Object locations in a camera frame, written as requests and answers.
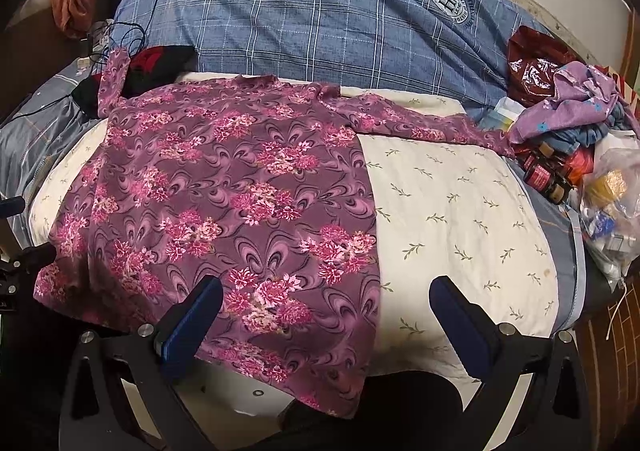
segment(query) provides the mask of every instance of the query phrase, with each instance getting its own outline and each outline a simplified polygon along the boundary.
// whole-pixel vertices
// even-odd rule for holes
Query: orange cloth
[[[94,20],[95,0],[51,0],[56,26],[71,39],[86,36]]]

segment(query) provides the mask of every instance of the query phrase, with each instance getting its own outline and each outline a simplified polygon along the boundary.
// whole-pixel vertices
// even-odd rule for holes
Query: blue gripper pad
[[[494,322],[481,307],[469,303],[447,276],[431,282],[429,303],[466,373],[485,381],[499,346]]]
[[[205,276],[182,303],[171,307],[178,307],[181,316],[175,320],[175,328],[162,338],[164,340],[161,341],[160,347],[156,348],[162,360],[162,374],[168,380],[180,379],[188,369],[207,331],[220,312],[223,296],[220,280],[217,277]],[[165,314],[166,317],[171,315],[170,311]]]

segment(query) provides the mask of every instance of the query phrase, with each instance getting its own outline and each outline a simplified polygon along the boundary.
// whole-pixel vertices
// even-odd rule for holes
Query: clear plastic bag
[[[582,182],[582,233],[611,290],[640,256],[640,150],[612,148]]]

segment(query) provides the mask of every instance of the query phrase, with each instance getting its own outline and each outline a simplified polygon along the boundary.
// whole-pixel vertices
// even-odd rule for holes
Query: brown cloth
[[[521,26],[509,39],[509,98],[529,108],[553,97],[554,74],[571,61],[581,61],[564,41]]]
[[[94,20],[95,0],[51,0],[53,20],[71,39],[86,36]]]

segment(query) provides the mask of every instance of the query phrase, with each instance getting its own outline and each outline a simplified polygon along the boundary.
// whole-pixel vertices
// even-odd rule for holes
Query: lavender floral fabric
[[[316,409],[353,415],[376,333],[375,206],[356,132],[476,144],[501,132],[376,95],[273,77],[170,84],[120,97],[115,50],[98,93],[104,142],[58,212],[58,259],[34,296],[131,331],[206,274],[223,310],[198,351]]]

